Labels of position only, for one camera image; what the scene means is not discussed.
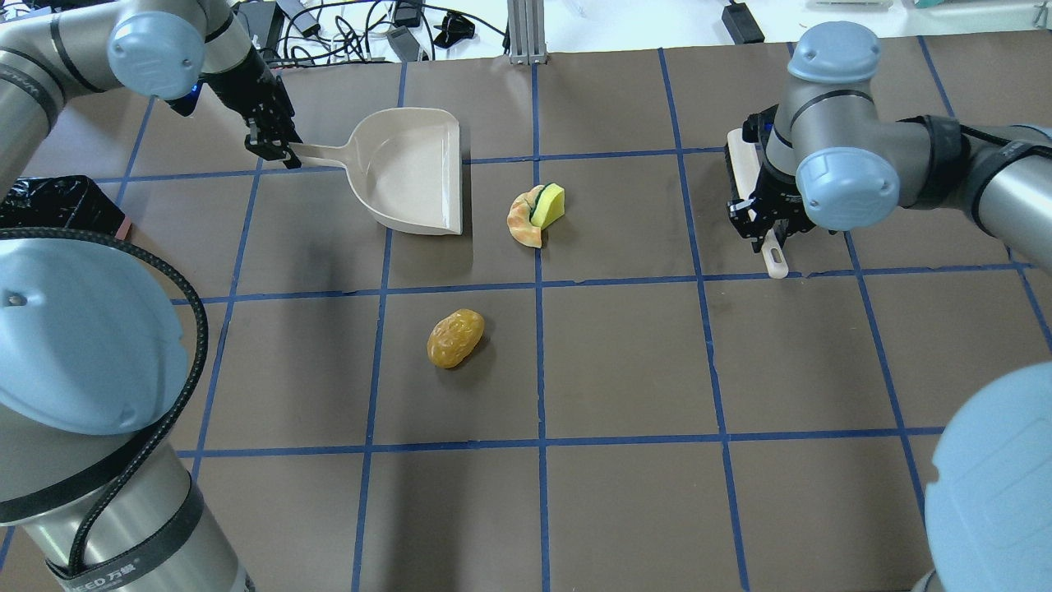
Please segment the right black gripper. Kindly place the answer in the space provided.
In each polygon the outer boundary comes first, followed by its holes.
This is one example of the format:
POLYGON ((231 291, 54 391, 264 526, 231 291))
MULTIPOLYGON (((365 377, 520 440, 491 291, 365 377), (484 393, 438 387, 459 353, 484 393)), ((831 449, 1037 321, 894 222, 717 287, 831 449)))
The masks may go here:
POLYGON ((748 175, 734 168, 732 154, 727 154, 727 173, 731 184, 728 219, 741 238, 750 241, 753 252, 760 252, 771 229, 778 246, 784 246, 788 237, 815 228, 815 222, 805 213, 800 188, 788 176, 771 168, 766 158, 760 159, 760 170, 751 177, 753 188, 747 197, 741 195, 737 183, 748 175))

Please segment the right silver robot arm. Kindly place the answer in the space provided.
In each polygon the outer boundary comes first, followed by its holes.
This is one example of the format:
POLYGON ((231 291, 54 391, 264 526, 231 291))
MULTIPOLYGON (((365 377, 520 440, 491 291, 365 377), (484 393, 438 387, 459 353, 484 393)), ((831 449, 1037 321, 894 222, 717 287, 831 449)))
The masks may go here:
MULTIPOLYGON (((1050 269, 1050 129, 935 115, 881 120, 882 42, 851 21, 805 30, 777 105, 725 147, 736 232, 773 265, 784 241, 846 232, 901 207, 952 209, 1050 269)), ((925 488, 933 569, 917 591, 1050 588, 1049 363, 997 377, 944 427, 925 488)))

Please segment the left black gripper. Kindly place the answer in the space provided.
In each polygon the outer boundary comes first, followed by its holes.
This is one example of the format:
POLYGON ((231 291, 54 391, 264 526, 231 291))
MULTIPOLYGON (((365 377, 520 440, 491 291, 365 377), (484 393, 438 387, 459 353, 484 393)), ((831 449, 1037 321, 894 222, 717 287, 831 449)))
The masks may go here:
POLYGON ((225 108, 244 120, 245 149, 263 160, 282 162, 287 169, 301 168, 302 161, 292 148, 302 142, 294 126, 292 100, 282 78, 258 52, 248 52, 229 70, 204 72, 201 79, 225 108))

